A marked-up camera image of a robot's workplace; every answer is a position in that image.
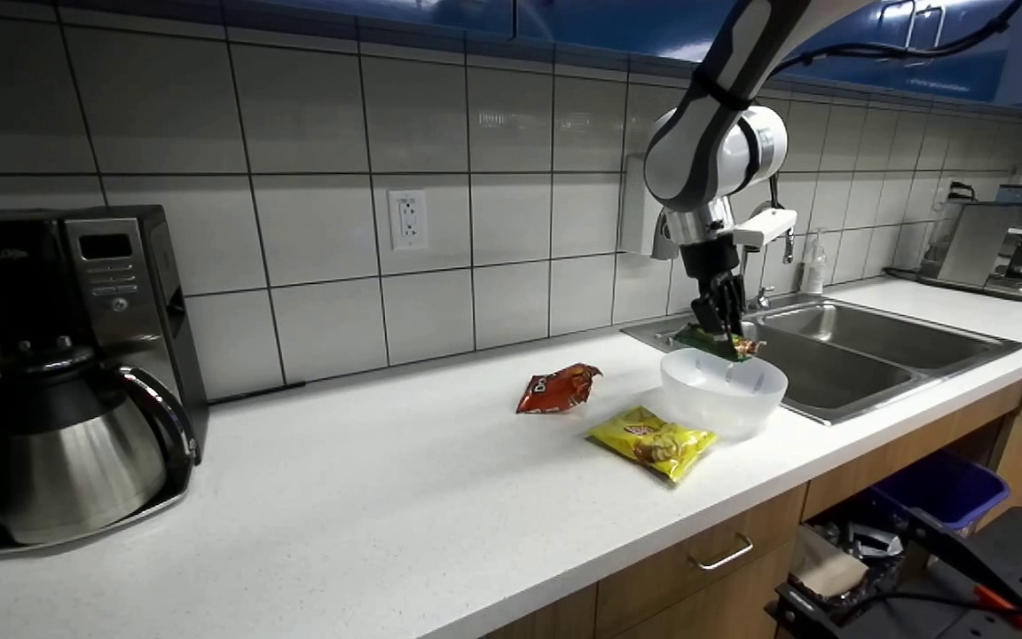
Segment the stainless steel sink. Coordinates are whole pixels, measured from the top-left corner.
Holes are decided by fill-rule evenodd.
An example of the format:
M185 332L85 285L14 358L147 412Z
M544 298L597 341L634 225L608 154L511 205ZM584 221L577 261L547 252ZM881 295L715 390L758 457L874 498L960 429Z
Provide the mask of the stainless steel sink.
M908 366L921 376L952 376L1022 348L1017 341L1001 341L990 332L967 332L823 298L779 304L774 312L761 312L758 322L767 331L800 332L836 348L867 353L874 358Z
M843 422L933 376L952 376L1022 348L990 332L818 298L779 304L755 321L761 337L758 358L787 374L783 403L818 422ZM629 332L669 353L686 322L649 322Z

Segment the chip bag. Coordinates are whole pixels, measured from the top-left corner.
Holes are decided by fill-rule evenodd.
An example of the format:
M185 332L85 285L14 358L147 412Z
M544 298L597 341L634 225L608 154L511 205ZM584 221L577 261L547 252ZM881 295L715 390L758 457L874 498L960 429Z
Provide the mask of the chip bag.
M662 422L639 403L589 429L589 439L679 487L692 471L692 464L715 442L715 433Z

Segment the kitchen counter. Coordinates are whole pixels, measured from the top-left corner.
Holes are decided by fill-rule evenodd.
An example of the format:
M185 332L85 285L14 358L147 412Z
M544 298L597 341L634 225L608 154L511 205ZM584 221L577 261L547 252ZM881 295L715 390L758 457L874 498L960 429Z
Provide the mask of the kitchen counter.
M829 298L1022 341L1022 300L902 282ZM514 415L566 362L604 368L589 403ZM172 511L0 560L0 635L480 635L1022 379L1014 353L841 426L776 412L669 491L584 442L655 395L655 366L604 332L222 403Z

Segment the cable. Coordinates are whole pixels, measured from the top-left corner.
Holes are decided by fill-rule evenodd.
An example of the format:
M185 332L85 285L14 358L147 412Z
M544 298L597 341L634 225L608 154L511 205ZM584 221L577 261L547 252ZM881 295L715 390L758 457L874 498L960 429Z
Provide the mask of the cable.
M917 601L917 603L941 603L941 606L960 606L960 611L985 611L985 613L997 613L997 618L1022 618L1022 611L997 611L990 603L978 603L978 601L953 601L953 596L928 596L928 593L877 593L870 603L877 601Z
M941 59L941 58L953 58L953 53L965 53L965 48L978 45L984 38L990 38L990 34L997 34L997 31L1007 31L1007 21L1014 19L1014 12L1022 12L1022 0L1010 0L1010 3L1007 3L997 19L990 19L984 30L977 30L977 31L967 31L967 34L960 34L960 38L952 38L952 43L942 43L942 45L936 45L936 48L903 48L903 45L877 45L877 43L832 43L832 45L804 48L804 53L776 63L776 67L770 70L770 78L779 73L779 70L787 70L787 67L797 67L797 63L809 67L809 63L818 59L818 58L870 58L870 59L881 59L881 58L886 58L886 59Z

